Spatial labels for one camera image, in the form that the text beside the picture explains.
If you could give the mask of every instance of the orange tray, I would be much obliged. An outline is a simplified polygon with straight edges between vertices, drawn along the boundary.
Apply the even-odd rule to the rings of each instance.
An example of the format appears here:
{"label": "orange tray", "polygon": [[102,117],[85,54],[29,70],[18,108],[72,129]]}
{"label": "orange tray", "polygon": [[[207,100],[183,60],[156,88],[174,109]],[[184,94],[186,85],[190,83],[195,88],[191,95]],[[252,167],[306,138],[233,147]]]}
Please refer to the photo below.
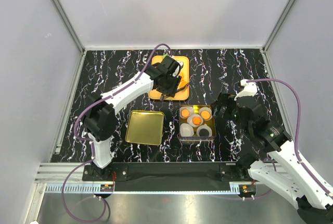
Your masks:
{"label": "orange tray", "polygon": [[[151,64],[162,62],[162,57],[163,56],[154,56],[152,58]],[[175,56],[174,59],[177,61],[182,61],[184,63],[184,67],[181,70],[181,72],[184,74],[183,80],[186,82],[189,82],[189,60],[188,60],[188,58],[186,56]],[[161,95],[162,95],[162,93],[157,92],[156,90],[149,91],[150,99],[159,100],[161,98]],[[188,99],[188,97],[189,97],[189,86],[186,89],[176,93],[175,97],[167,97],[165,99],[165,101],[171,101],[171,100],[183,101],[183,100]]]}

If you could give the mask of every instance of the orange ball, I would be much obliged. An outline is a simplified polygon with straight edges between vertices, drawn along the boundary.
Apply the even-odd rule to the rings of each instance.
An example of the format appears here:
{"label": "orange ball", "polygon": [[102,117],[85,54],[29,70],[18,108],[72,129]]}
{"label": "orange ball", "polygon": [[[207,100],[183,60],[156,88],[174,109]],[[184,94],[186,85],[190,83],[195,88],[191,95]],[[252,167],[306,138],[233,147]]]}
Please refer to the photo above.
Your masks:
{"label": "orange ball", "polygon": [[200,125],[201,119],[200,119],[200,117],[195,116],[195,117],[193,117],[192,122],[194,125]]}
{"label": "orange ball", "polygon": [[182,117],[186,118],[186,117],[189,117],[189,110],[188,109],[183,109],[182,110]]}
{"label": "orange ball", "polygon": [[206,111],[206,110],[204,110],[203,112],[201,112],[200,115],[206,121],[210,118],[210,113],[208,111]]}
{"label": "orange ball", "polygon": [[186,86],[187,82],[186,81],[181,81],[178,85],[178,88],[182,88],[184,86]]}

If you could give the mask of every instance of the black mat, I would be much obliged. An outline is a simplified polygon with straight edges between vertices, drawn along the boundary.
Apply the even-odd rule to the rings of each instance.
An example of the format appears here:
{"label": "black mat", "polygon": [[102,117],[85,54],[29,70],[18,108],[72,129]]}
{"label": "black mat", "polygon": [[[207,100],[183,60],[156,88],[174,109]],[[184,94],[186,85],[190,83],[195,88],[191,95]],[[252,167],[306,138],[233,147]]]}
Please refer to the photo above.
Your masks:
{"label": "black mat", "polygon": [[[158,55],[166,53],[157,51]],[[84,61],[79,85],[68,119],[59,155],[53,162],[84,161],[91,153],[88,143],[73,139],[76,117],[87,107],[86,96],[92,91],[107,92],[126,82],[140,71],[150,51],[88,51]],[[190,97],[186,101],[153,101],[148,94],[138,97],[118,114],[116,132],[111,137],[113,161],[169,162],[169,161],[228,161],[237,160],[241,152],[259,151],[232,121],[217,121],[217,138],[209,144],[182,145],[178,140],[178,109],[180,104],[210,104],[218,94],[239,91],[241,79],[267,78],[267,70],[259,49],[181,49],[176,56],[190,60]],[[259,83],[256,98],[263,103],[271,119],[282,119],[273,89],[269,83]],[[132,110],[155,110],[165,114],[164,134],[160,146],[128,144],[125,142],[127,121]]]}

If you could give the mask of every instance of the small bin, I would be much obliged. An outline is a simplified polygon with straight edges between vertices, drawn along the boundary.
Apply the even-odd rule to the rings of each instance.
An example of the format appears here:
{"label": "small bin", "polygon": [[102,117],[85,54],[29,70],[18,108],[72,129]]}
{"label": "small bin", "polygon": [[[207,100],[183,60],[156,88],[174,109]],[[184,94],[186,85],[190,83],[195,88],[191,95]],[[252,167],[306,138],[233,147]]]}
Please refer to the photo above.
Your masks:
{"label": "small bin", "polygon": [[207,107],[209,109],[211,109],[210,105],[182,105],[180,106],[180,110],[179,110],[179,140],[183,143],[183,144],[195,144],[198,142],[210,142],[210,141],[214,141],[216,138],[216,127],[215,127],[215,117],[212,117],[209,120],[204,120],[203,121],[203,125],[206,124],[208,127],[211,128],[212,130],[212,136],[198,136],[197,135],[197,129],[198,127],[194,127],[194,135],[187,137],[187,136],[181,136],[181,124],[183,123],[187,123],[187,118],[181,118],[181,114],[180,112],[182,111],[183,107],[192,107],[194,109],[194,114],[199,114],[199,111],[201,108],[203,107]]}

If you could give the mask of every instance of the yellow tray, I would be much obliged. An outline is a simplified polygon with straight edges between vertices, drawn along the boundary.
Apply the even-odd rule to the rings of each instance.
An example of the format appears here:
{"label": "yellow tray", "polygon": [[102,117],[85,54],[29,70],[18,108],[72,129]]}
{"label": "yellow tray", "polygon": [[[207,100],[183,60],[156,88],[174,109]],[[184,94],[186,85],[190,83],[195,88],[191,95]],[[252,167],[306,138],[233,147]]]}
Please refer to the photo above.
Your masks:
{"label": "yellow tray", "polygon": [[[151,64],[162,62],[162,57],[163,56],[154,56],[152,58]],[[186,82],[189,82],[189,60],[188,60],[188,58],[186,56],[175,56],[174,59],[177,61],[182,61],[184,63],[184,67],[181,70],[181,72],[184,74],[183,80]],[[150,99],[159,100],[161,98],[161,95],[162,95],[162,93],[160,93],[156,90],[151,90],[149,92]],[[189,97],[189,86],[186,89],[176,93],[175,97],[167,97],[165,100],[166,101],[170,101],[170,100],[183,101],[183,100],[188,99],[188,97]]]}
{"label": "yellow tray", "polygon": [[164,113],[159,111],[131,111],[125,141],[160,145],[163,136]]}

